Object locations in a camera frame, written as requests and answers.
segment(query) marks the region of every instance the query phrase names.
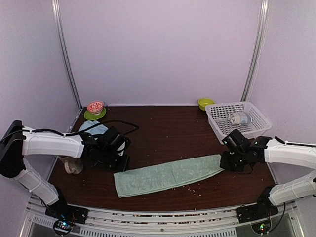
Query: white wall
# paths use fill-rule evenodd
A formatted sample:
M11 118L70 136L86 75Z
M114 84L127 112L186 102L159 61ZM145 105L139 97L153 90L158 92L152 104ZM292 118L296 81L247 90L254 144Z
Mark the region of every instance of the white wall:
M82 103L239 101L260 9L260 0L61 1Z
M259 71L250 101L272 122L266 135L316 143L316 1L272 0ZM274 164L278 180L309 172ZM316 198L298 201L307 236L315 236Z
M67 131L77 108L67 81L51 1L0 0L0 137L15 119ZM45 177L52 157L30 158ZM16 237L29 200L0 177L0 236Z

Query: green plate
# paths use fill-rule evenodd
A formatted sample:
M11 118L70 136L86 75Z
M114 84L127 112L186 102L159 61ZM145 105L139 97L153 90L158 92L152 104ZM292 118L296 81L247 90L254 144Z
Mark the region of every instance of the green plate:
M84 112L84 118L86 120L90 120L90 121L98 120L98 119L102 118L106 114L106 112L107 112L107 110L106 110L106 108L104 108L99 115L94 115L87 110L86 112Z

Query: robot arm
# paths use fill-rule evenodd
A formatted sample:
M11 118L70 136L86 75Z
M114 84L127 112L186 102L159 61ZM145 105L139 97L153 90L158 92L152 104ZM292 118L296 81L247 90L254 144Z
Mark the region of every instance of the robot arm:
M46 206L46 214L62 221L85 223L87 209L69 206L60 189L36 172L26 155L46 154L101 161L107 168L125 171L129 156L123 154L130 140L111 127L95 140L89 133L61 134L49 129L33 130L14 121L0 142L0 174L13 178Z
M287 163L314 169L308 175L282 185L266 187L254 206L238 208L240 222L277 214L277 205L316 194L316 145L284 142L279 138L258 137L253 142L237 129L223 139L229 151L223 152L221 168L243 172L246 165Z

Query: dark wood surface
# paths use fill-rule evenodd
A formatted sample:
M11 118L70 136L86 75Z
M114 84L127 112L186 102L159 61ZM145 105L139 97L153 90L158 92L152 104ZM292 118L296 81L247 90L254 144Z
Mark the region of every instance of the dark wood surface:
M207 115L198 107L111 107L100 121L120 119L140 129L128 137L126 151L130 169L169 161L221 154L220 145ZM74 126L85 121L83 112ZM124 133L128 125L114 123ZM87 165L79 175L69 175L57 161L49 180L61 188L70 204L131 211L182 211L218 208L253 203L266 186L274 184L266 164L257 164L250 175L223 171L214 177L185 187L153 194L119 198L113 172Z

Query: green towel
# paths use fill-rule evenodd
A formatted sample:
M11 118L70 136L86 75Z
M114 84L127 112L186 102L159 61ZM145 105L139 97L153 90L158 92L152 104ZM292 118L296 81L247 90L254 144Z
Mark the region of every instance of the green towel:
M115 187L124 198L195 183L223 171L220 159L220 155L212 155L116 173Z

